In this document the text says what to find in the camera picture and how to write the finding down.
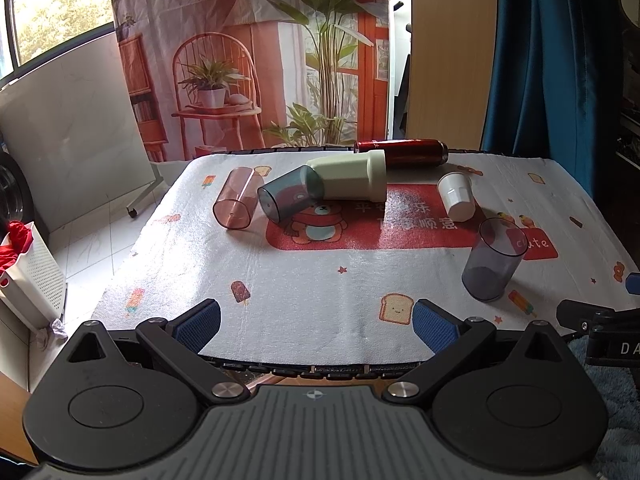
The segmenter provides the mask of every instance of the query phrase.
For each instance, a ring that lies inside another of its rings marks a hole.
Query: tire
[[[23,224],[35,220],[33,198],[27,179],[14,158],[2,150],[0,150],[0,216],[8,220],[18,220]]]

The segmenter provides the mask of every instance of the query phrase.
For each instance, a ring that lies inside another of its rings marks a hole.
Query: pink plastic cup
[[[213,205],[213,216],[226,229],[246,229],[258,205],[258,188],[264,179],[252,168],[235,168],[226,178]]]

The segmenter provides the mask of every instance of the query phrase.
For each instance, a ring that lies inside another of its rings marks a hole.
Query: metal screw cap
[[[417,384],[400,381],[399,383],[390,384],[386,389],[389,394],[394,397],[413,397],[420,392]]]
[[[233,397],[240,396],[242,392],[244,392],[242,384],[231,382],[218,383],[211,389],[212,394],[222,399],[232,399]]]

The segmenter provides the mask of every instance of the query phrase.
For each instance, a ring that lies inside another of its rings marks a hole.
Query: white flower pot
[[[222,108],[225,105],[226,88],[198,90],[198,100],[205,108]]]

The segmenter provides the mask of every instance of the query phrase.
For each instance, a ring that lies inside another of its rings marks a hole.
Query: red can
[[[370,150],[384,150],[388,168],[435,167],[449,159],[447,145],[436,139],[357,140],[353,145],[355,153]]]

